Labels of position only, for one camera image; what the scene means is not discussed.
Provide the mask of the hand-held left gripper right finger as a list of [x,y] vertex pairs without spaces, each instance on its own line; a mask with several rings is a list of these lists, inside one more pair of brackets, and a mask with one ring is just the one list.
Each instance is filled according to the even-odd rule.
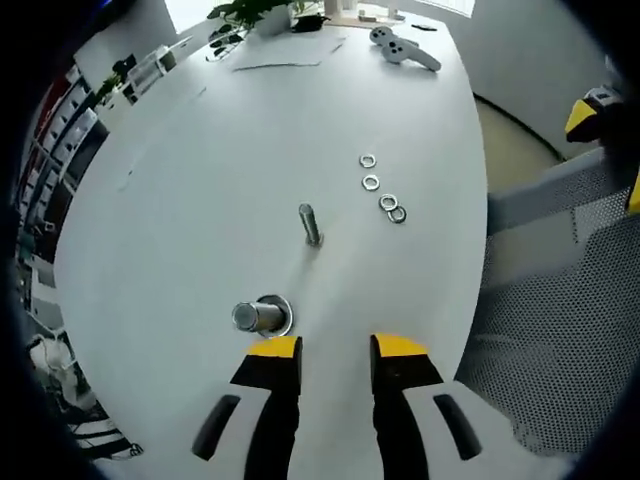
[[387,479],[552,479],[555,461],[516,439],[511,422],[427,349],[402,336],[370,338],[373,425]]

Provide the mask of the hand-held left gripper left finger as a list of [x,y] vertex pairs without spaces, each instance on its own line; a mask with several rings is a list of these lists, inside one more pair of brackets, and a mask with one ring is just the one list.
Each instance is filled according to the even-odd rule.
[[212,384],[146,450],[148,479],[286,479],[299,426],[303,339],[249,349],[230,379]]

